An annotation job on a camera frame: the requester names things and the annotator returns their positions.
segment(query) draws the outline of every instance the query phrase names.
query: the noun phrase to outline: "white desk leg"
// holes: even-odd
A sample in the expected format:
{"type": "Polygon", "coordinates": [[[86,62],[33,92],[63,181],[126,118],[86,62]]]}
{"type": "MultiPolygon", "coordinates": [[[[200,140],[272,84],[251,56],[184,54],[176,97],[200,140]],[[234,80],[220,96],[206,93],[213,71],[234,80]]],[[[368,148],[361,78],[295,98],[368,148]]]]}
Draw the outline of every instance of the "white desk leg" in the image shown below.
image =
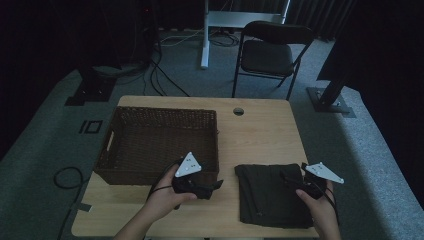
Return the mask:
{"type": "Polygon", "coordinates": [[[204,23],[204,29],[203,29],[203,51],[202,51],[202,62],[200,64],[200,67],[202,69],[208,68],[209,63],[209,22],[208,22],[208,16],[209,16],[209,0],[205,0],[205,23],[204,23]]]}

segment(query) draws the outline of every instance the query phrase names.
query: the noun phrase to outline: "person's right hand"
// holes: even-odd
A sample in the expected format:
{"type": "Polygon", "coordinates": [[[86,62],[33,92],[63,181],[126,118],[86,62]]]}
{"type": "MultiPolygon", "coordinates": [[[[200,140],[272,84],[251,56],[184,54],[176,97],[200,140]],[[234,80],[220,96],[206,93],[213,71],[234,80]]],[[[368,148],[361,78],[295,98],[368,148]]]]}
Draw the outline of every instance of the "person's right hand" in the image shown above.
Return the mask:
{"type": "MultiPolygon", "coordinates": [[[[325,192],[334,202],[333,183],[329,180],[327,180],[327,188],[331,192],[328,189],[325,192]]],[[[341,239],[336,212],[330,202],[324,196],[315,200],[300,189],[297,189],[296,193],[311,211],[314,227],[320,238],[323,240],[341,239]]]]}

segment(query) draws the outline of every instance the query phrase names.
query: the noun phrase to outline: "black chair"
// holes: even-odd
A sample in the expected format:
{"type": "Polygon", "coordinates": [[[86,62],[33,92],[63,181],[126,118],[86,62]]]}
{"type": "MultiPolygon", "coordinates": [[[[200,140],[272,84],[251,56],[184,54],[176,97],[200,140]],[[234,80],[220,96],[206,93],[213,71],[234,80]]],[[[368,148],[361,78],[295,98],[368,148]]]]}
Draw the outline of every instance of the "black chair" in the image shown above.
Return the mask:
{"type": "Polygon", "coordinates": [[[300,60],[313,40],[313,32],[304,26],[265,21],[248,23],[241,32],[232,97],[234,98],[236,93],[238,75],[279,79],[281,82],[277,87],[293,75],[286,97],[286,100],[289,100],[300,60]],[[253,38],[244,41],[245,36],[253,38]],[[289,44],[303,45],[294,61],[289,44]]]}

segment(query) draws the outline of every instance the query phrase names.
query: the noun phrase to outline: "chair seat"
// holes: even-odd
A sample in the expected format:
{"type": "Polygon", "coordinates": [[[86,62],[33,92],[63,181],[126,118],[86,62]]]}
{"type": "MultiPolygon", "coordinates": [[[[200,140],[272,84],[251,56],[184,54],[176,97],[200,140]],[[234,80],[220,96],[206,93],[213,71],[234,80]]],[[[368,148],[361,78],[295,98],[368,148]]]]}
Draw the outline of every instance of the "chair seat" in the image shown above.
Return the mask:
{"type": "Polygon", "coordinates": [[[288,45],[247,40],[243,46],[241,68],[246,72],[290,76],[294,72],[291,49],[288,45]]]}

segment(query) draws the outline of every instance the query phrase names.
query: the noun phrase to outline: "black backdrop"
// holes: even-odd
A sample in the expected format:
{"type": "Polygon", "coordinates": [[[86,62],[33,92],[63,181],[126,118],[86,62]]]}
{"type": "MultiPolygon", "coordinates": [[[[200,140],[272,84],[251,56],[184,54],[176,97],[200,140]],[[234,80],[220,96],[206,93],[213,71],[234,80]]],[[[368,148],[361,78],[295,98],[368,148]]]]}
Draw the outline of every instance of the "black backdrop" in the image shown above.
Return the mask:
{"type": "Polygon", "coordinates": [[[419,0],[359,0],[318,76],[331,81],[347,77],[346,85],[360,92],[421,206],[423,12],[419,0]]]}

